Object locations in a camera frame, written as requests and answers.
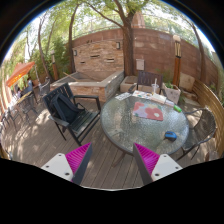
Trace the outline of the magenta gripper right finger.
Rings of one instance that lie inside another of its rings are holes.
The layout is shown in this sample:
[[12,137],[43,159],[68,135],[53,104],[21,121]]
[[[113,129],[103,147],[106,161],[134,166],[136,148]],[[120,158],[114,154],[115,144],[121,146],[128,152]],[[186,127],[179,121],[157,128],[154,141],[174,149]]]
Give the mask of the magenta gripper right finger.
[[157,154],[140,144],[133,144],[133,154],[144,185],[182,169],[168,154]]

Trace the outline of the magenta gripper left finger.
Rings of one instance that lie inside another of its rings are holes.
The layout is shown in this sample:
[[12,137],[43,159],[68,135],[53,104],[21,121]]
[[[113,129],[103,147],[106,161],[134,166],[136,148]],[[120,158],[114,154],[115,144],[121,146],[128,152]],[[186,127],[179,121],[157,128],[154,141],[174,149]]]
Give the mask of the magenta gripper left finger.
[[42,169],[80,185],[92,154],[92,144],[87,143],[67,154],[58,153]]

